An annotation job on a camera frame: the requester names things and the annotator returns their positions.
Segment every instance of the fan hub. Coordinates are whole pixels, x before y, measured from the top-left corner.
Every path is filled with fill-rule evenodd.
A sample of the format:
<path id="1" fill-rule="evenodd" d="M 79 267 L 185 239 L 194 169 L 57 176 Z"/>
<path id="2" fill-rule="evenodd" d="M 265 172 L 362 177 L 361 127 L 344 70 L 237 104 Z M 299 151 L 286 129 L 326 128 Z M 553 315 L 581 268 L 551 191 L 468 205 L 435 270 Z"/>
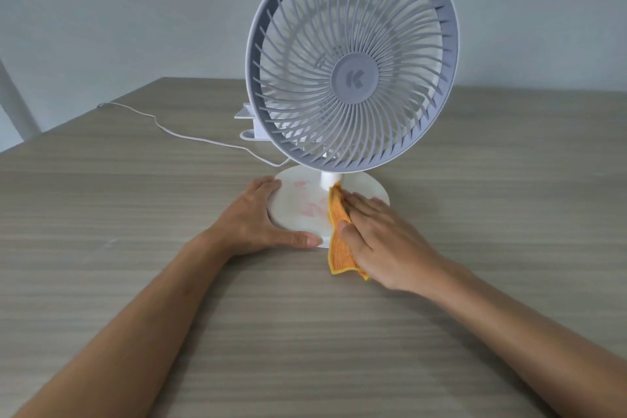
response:
<path id="1" fill-rule="evenodd" d="M 356 105 L 372 96 L 379 84 L 379 66 L 369 54 L 352 52 L 340 58 L 331 72 L 331 88 L 343 103 Z"/>

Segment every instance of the round fan base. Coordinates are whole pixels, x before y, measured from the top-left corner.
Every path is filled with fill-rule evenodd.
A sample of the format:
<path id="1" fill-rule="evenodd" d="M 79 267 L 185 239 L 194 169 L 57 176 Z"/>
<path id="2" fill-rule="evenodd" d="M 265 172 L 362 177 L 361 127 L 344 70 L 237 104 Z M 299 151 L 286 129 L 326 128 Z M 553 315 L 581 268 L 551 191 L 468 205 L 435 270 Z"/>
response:
<path id="1" fill-rule="evenodd" d="M 320 248 L 328 248 L 333 226 L 329 222 L 329 193 L 320 186 L 320 171 L 297 165 L 282 171 L 277 178 L 283 184 L 268 204 L 272 223 L 288 230 L 315 233 L 322 238 Z M 342 188 L 369 199 L 378 197 L 389 205 L 386 190 L 365 172 L 344 174 Z"/>

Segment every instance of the orange cloth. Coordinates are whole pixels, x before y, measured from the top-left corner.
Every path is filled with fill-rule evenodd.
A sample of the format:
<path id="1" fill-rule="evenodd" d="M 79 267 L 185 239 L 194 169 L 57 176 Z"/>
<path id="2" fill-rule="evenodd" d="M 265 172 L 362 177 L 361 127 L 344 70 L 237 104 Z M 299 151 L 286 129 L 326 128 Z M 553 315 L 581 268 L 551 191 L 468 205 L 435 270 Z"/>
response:
<path id="1" fill-rule="evenodd" d="M 352 223 L 342 203 L 343 200 L 344 194 L 342 193 L 340 183 L 337 182 L 329 189 L 329 221 L 333 225 L 333 235 L 331 236 L 331 243 L 329 245 L 329 269 L 331 270 L 331 274 L 356 271 L 361 274 L 362 278 L 369 280 L 370 276 L 355 263 L 352 252 L 335 228 L 340 220 Z"/>

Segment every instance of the wood grain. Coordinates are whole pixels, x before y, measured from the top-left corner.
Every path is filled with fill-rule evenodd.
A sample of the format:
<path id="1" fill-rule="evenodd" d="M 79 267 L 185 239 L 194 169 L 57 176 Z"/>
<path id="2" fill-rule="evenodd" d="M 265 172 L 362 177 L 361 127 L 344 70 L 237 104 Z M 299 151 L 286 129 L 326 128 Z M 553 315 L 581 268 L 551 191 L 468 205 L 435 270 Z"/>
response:
<path id="1" fill-rule="evenodd" d="M 161 79 L 119 101 L 240 143 L 241 81 Z M 443 253 L 627 356 L 627 96 L 456 89 L 371 171 Z M 279 161 L 266 143 L 255 150 Z M 254 176 L 245 152 L 106 106 L 0 155 L 0 414 L 10 415 Z M 546 406 L 427 302 L 333 277 L 325 251 L 230 263 L 154 417 L 533 417 Z"/>

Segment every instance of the fan guard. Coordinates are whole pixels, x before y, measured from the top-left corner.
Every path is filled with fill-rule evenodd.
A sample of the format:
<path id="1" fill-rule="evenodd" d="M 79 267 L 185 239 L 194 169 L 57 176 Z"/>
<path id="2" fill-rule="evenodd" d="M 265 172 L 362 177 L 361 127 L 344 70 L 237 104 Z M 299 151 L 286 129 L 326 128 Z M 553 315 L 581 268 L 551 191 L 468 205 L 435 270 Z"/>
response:
<path id="1" fill-rule="evenodd" d="M 263 0 L 248 37 L 248 95 L 292 160 L 363 171 L 424 135 L 457 57 L 452 0 Z"/>

